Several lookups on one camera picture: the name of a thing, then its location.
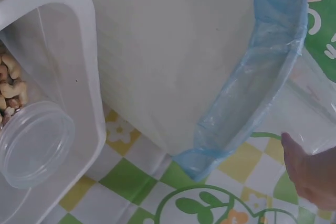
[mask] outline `green checkered tablecloth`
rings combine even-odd
[[[306,48],[336,81],[336,0],[309,4]],[[105,109],[97,161],[44,224],[330,224],[333,213],[299,198],[278,136],[254,134],[205,180],[190,180],[162,150]],[[259,132],[272,132],[261,126]]]

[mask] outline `clear plastic bag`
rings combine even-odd
[[[199,120],[194,149],[174,156],[195,180],[248,139],[283,92],[301,54],[307,33],[307,0],[254,0],[254,7],[256,23],[246,54]]]
[[[274,124],[269,129],[288,132],[309,154],[336,145],[336,91],[306,50],[265,121]]]

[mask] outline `green square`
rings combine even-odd
[[[143,224],[146,219],[154,220],[154,215],[139,207],[127,224]]]
[[[172,162],[168,169],[165,171],[160,181],[176,189],[205,184],[207,178],[204,178],[200,182],[196,183],[186,175],[176,162]]]
[[[293,182],[290,181],[287,172],[284,172],[284,174],[278,180],[273,191],[273,197],[285,202],[292,203],[294,205],[299,204],[298,194],[296,193],[295,186]]]
[[[139,205],[153,189],[157,180],[123,158],[99,183]]]
[[[66,214],[58,224],[82,224],[79,220],[77,220],[74,216],[71,214]]]
[[[314,224],[315,214],[306,208],[299,207],[298,224]]]

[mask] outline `blue plastic bag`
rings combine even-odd
[[[256,23],[245,55],[198,121],[194,148],[173,157],[196,181],[249,138],[301,55],[307,0],[254,0],[254,8]]]

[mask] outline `yellow square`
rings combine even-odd
[[[266,146],[265,153],[283,165],[283,152],[284,149],[282,148],[281,141],[275,138],[270,138]]]
[[[84,175],[63,199],[61,199],[59,204],[68,212],[72,211],[95,183],[93,179]]]
[[[264,198],[266,200],[267,208],[272,208],[272,197],[271,196],[268,196],[266,194],[262,194],[258,191],[255,191],[251,188],[248,188],[248,187],[243,188],[243,191],[241,192],[240,198],[241,198],[242,201],[247,202],[247,201],[250,200],[250,195],[251,194],[254,194],[258,198]]]
[[[116,111],[111,110],[110,113],[106,116],[105,121],[106,122],[115,122],[118,118],[118,114]]]
[[[236,153],[221,163],[218,169],[244,184],[260,161],[262,154],[262,151],[254,146],[244,143],[238,148]]]
[[[322,219],[330,220],[330,219],[331,219],[332,212],[323,211],[323,210],[318,210],[317,215],[318,215],[319,217],[321,217]]]
[[[116,122],[118,124],[118,120],[122,120],[122,118],[117,114],[116,111],[111,110],[111,112],[105,118],[106,122]],[[116,132],[119,133],[119,130],[122,131],[122,127],[118,127]],[[137,129],[133,129],[130,134],[129,142],[125,143],[122,140],[117,140],[115,142],[109,141],[109,136],[111,132],[107,130],[106,136],[106,144],[109,145],[112,149],[117,151],[120,155],[124,156],[128,150],[132,147],[132,145],[136,142],[136,140],[140,137],[141,133]]]

